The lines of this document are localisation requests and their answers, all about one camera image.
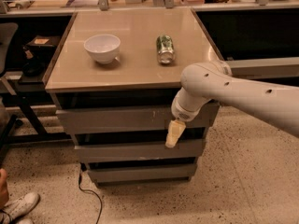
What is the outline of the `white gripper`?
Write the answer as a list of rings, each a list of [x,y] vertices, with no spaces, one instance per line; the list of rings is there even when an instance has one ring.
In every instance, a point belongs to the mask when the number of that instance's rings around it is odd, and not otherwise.
[[[175,120],[171,120],[168,126],[165,141],[165,145],[168,148],[173,148],[182,136],[186,128],[184,122],[194,120],[201,108],[208,102],[209,99],[192,96],[184,88],[178,91],[171,105],[171,112]]]

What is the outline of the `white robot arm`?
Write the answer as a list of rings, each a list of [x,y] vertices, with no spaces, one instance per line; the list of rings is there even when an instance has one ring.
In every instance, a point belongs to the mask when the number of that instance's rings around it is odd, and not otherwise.
[[[165,145],[174,147],[186,124],[203,105],[217,100],[237,108],[295,137],[299,136],[299,88],[233,77],[223,61],[194,63],[180,77],[181,89],[171,105],[174,117]]]

